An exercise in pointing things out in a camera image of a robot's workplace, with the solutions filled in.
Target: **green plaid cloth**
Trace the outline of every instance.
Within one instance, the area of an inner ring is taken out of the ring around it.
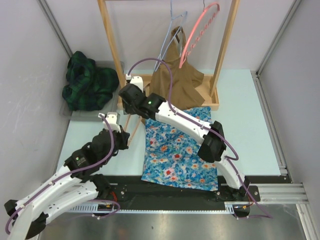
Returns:
[[[76,51],[67,66],[62,97],[71,111],[101,110],[113,97],[119,85],[117,72],[112,68],[97,67],[96,62]]]

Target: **pink hanger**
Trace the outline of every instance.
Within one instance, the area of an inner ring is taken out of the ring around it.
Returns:
[[[190,51],[188,51],[188,47],[189,47],[189,44],[191,42],[191,39],[193,37],[193,35],[195,34],[195,31],[199,25],[199,23],[201,22],[202,18],[206,15],[206,13],[208,12],[208,10],[212,7],[216,5],[217,6],[217,11],[215,11],[212,15],[212,17],[209,19],[208,23],[204,26],[204,29],[200,31],[200,35],[197,36],[195,38],[195,42],[193,44],[191,44],[190,46]],[[198,20],[196,21],[191,33],[190,33],[190,36],[188,38],[188,40],[186,41],[186,44],[184,46],[184,49],[183,49],[183,52],[182,52],[182,55],[181,55],[181,58],[180,58],[180,64],[179,64],[179,68],[182,67],[182,65],[184,64],[184,62],[187,60],[187,57],[190,55],[192,49],[195,48],[197,42],[200,40],[200,38],[202,37],[202,35],[205,33],[205,31],[208,29],[208,26],[213,22],[215,16],[218,14],[218,12],[220,11],[220,5],[219,3],[217,2],[213,2],[211,3],[209,6],[207,6],[203,12],[201,13],[200,17],[198,18]]]

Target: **white table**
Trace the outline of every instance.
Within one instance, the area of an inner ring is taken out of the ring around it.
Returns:
[[[280,169],[269,136],[256,88],[248,69],[223,69],[218,85],[220,107],[211,112],[212,121],[222,123],[225,138],[239,154],[235,165],[247,176],[279,176]],[[122,111],[120,124],[127,116]],[[132,133],[138,116],[132,116],[127,132]],[[58,168],[77,149],[90,142],[103,128],[102,122],[70,121]],[[119,151],[99,172],[105,175],[141,175],[145,157],[145,126],[141,123],[129,149]]]

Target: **gray floor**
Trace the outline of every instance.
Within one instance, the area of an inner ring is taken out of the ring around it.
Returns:
[[[231,215],[124,214],[97,220],[65,213],[40,240],[304,240],[296,205],[268,205],[274,219],[236,220]],[[260,214],[253,207],[251,214]]]

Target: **wooden post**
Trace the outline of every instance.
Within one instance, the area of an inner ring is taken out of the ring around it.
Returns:
[[[240,0],[232,0],[231,6],[230,6],[228,19],[226,21],[222,43],[220,46],[218,60],[215,65],[214,74],[210,79],[210,96],[211,97],[214,95],[215,89],[217,87],[218,78],[219,78],[221,67],[226,55],[227,46],[228,46],[229,38],[232,32],[232,28],[234,26],[234,22],[236,19],[239,3],[240,3]]]
[[[115,37],[114,37],[114,32],[112,30],[112,25],[111,25],[111,22],[110,22],[107,6],[106,6],[106,3],[105,3],[105,0],[97,0],[97,1],[98,1],[98,5],[99,5],[102,21],[103,21],[105,33],[106,33],[106,36],[107,36],[108,41],[109,41],[109,46],[110,46],[112,57],[113,57],[113,61],[114,61],[114,64],[115,64],[116,74],[118,75],[118,78],[119,78],[120,87],[123,88],[125,86],[126,80],[125,80],[125,76],[124,76],[124,73],[123,73],[123,69],[121,67],[121,62],[120,62],[120,59],[119,59],[118,50],[117,50],[117,46],[116,46],[116,41],[115,41]]]

